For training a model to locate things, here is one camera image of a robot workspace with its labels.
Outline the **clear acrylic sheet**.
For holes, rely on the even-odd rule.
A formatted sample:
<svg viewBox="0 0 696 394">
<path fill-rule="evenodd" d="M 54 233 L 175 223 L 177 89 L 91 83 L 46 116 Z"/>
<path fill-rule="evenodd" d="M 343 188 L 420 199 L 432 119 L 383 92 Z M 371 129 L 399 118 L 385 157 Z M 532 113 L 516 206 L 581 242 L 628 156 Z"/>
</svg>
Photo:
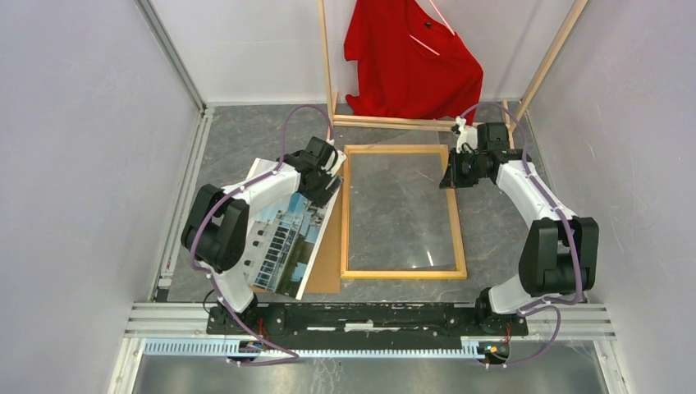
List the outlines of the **clear acrylic sheet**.
<svg viewBox="0 0 696 394">
<path fill-rule="evenodd" d="M 351 271 L 454 271 L 438 153 L 358 153 L 350 164 Z"/>
</svg>

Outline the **building and sky photo print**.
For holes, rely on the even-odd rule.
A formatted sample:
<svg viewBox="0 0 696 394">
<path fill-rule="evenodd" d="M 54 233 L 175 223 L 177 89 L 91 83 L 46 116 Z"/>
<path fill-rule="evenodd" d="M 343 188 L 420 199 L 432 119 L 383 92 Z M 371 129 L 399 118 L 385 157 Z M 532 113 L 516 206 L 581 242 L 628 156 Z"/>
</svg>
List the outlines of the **building and sky photo print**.
<svg viewBox="0 0 696 394">
<path fill-rule="evenodd" d="M 320 208 L 299 192 L 276 195 L 250 216 L 240 263 L 253 290 L 303 297 L 337 196 Z"/>
</svg>

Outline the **yellow wooden picture frame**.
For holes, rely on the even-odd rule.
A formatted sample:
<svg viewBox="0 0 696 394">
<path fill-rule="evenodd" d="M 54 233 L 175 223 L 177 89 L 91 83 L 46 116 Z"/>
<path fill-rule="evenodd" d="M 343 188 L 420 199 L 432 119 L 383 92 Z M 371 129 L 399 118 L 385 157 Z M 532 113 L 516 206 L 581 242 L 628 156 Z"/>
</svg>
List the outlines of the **yellow wooden picture frame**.
<svg viewBox="0 0 696 394">
<path fill-rule="evenodd" d="M 351 159 L 359 154 L 436 154 L 443 168 L 447 165 L 448 148 L 444 144 L 347 144 L 343 164 L 344 182 L 341 188 L 341 258 L 342 279 L 370 280 L 465 280 L 468 277 L 460 216 L 453 189 L 446 190 L 446 201 L 451 228 L 456 268 L 451 271 L 406 270 L 352 270 L 349 268 L 350 252 L 350 182 Z"/>
</svg>

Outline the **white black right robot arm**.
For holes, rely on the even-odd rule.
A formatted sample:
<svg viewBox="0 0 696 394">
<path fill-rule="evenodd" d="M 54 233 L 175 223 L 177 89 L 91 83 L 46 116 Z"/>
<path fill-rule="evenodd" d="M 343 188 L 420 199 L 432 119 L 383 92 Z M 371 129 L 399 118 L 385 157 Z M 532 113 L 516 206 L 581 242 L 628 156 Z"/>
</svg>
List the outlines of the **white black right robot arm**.
<svg viewBox="0 0 696 394">
<path fill-rule="evenodd" d="M 471 126 L 457 117 L 451 131 L 457 140 L 440 188 L 463 189 L 489 180 L 508 196 L 528 228 L 516 275 L 482 291 L 475 327 L 494 335 L 506 326 L 507 314 L 526 316 L 547 305 L 582 302 L 595 283 L 598 223 L 558 200 L 527 150 L 511 148 L 505 123 Z"/>
</svg>

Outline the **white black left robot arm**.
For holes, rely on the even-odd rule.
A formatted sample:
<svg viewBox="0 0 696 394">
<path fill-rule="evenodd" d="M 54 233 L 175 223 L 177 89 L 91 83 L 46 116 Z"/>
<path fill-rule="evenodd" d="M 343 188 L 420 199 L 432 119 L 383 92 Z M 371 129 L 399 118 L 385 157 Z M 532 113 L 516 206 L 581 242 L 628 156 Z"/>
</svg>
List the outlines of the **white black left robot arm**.
<svg viewBox="0 0 696 394">
<path fill-rule="evenodd" d="M 190 253 L 191 267 L 208 276 L 236 333 L 248 334 L 258 323 L 250 307 L 256 296 L 242 263 L 251 218 L 295 193 L 325 208 L 341 185 L 338 172 L 345 160 L 333 143 L 313 137 L 305 149 L 283 154 L 250 179 L 224 188 L 207 184 L 197 192 L 181 244 Z"/>
</svg>

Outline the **wooden clothes rack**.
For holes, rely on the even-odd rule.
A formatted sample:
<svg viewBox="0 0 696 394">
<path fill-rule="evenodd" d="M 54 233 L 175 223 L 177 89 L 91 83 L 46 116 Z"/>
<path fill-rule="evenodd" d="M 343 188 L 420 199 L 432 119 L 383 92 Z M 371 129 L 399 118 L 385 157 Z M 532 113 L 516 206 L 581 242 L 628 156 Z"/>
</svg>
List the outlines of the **wooden clothes rack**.
<svg viewBox="0 0 696 394">
<path fill-rule="evenodd" d="M 548 72 L 563 49 L 566 40 L 581 17 L 588 0 L 573 2 L 559 30 L 548 47 L 542 61 L 539 63 L 532 80 L 529 82 L 522 96 L 515 116 L 521 118 L 527 113 L 529 105 L 533 102 L 540 87 L 546 79 Z M 332 88 L 331 63 L 329 60 L 329 47 L 327 38 L 327 22 L 325 5 L 323 1 L 317 2 L 318 26 L 321 48 L 323 51 L 324 82 L 327 99 L 327 115 L 330 126 L 363 127 L 379 129 L 422 130 L 435 132 L 449 132 L 454 125 L 453 121 L 445 120 L 415 120 L 397 117 L 363 117 L 356 115 L 342 115 L 336 113 L 339 93 Z"/>
</svg>

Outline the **brown cardboard backing board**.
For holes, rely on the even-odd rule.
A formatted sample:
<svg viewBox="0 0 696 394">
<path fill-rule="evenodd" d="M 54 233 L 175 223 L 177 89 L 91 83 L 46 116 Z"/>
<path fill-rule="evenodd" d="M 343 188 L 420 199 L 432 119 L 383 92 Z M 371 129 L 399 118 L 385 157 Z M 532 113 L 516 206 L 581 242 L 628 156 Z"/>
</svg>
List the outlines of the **brown cardboard backing board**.
<svg viewBox="0 0 696 394">
<path fill-rule="evenodd" d="M 304 299 L 309 294 L 337 293 L 340 290 L 340 214 L 332 212 L 309 276 Z"/>
</svg>

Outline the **red t-shirt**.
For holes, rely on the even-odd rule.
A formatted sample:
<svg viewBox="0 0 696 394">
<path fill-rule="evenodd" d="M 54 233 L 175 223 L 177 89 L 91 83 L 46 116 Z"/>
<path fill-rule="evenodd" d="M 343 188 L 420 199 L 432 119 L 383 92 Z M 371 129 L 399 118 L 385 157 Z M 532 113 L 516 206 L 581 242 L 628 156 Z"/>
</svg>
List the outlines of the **red t-shirt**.
<svg viewBox="0 0 696 394">
<path fill-rule="evenodd" d="M 346 95 L 357 116 L 440 119 L 465 115 L 483 88 L 483 68 L 456 33 L 441 56 L 409 35 L 407 1 L 358 1 L 344 42 L 357 65 L 358 92 Z"/>
</svg>

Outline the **pink clothes hanger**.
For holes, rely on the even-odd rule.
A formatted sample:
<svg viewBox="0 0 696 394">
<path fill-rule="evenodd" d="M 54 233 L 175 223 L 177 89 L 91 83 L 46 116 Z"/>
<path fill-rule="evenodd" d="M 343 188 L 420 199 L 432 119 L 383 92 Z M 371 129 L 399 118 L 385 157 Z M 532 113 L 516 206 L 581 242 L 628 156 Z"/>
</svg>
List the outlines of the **pink clothes hanger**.
<svg viewBox="0 0 696 394">
<path fill-rule="evenodd" d="M 444 54 L 456 33 L 436 1 L 407 1 L 405 5 L 410 37 L 434 56 Z"/>
</svg>

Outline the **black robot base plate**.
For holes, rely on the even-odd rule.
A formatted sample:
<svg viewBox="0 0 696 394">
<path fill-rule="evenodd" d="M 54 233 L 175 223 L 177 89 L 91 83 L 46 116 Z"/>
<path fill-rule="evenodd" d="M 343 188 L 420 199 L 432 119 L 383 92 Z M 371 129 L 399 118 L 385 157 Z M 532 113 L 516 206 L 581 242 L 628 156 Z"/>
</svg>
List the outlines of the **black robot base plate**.
<svg viewBox="0 0 696 394">
<path fill-rule="evenodd" d="M 525 318 L 456 303 L 271 302 L 240 318 L 288 350 L 455 350 L 462 337 L 529 333 Z"/>
</svg>

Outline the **aluminium rail frame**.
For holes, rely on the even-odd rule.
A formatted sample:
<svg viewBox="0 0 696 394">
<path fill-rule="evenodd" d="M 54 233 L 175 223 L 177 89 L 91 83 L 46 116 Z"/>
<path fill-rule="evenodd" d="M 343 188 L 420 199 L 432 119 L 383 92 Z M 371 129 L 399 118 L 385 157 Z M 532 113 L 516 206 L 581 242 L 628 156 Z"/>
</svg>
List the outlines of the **aluminium rail frame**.
<svg viewBox="0 0 696 394">
<path fill-rule="evenodd" d="M 52 383 L 48 379 L 49 350 L 41 360 L 47 377 L 39 382 L 30 373 L 29 344 L 33 342 L 33 367 L 39 368 L 39 330 L 20 330 L 19 290 L 9 302 L 9 246 L 5 246 L 7 279 L 3 291 L 2 339 L 7 343 L 1 363 L 1 393 L 97 393 L 106 388 L 107 372 L 116 359 L 116 343 L 125 327 L 131 304 L 149 290 L 155 244 L 160 241 L 170 194 L 184 161 L 183 148 L 195 123 L 193 104 L 185 97 L 174 71 L 167 65 L 151 29 L 130 1 L 98 1 L 81 6 L 89 19 L 90 70 L 94 80 L 93 120 L 84 131 L 81 153 L 81 190 L 87 197 L 72 203 L 71 214 L 61 219 L 67 248 L 68 216 L 72 234 L 71 290 L 68 273 L 53 286 L 50 313 L 58 334 L 70 331 L 74 341 L 80 328 L 83 347 L 73 345 L 68 362 L 67 339 L 63 361 L 51 350 Z"/>
</svg>

